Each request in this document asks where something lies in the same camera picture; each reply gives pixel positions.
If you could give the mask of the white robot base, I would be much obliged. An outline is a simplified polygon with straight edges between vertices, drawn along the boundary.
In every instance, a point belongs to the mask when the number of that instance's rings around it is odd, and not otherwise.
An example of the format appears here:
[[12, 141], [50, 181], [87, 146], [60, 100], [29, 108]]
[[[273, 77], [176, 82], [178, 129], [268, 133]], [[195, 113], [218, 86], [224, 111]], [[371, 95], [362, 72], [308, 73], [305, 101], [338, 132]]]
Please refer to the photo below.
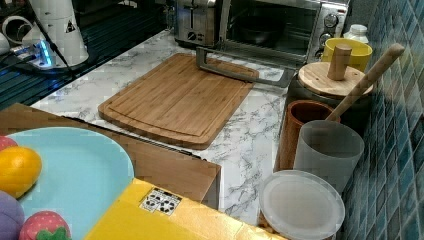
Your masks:
[[77, 26], [72, 0], [29, 0], [35, 14], [32, 29], [20, 44], [29, 64], [40, 70], [77, 68], [89, 59]]

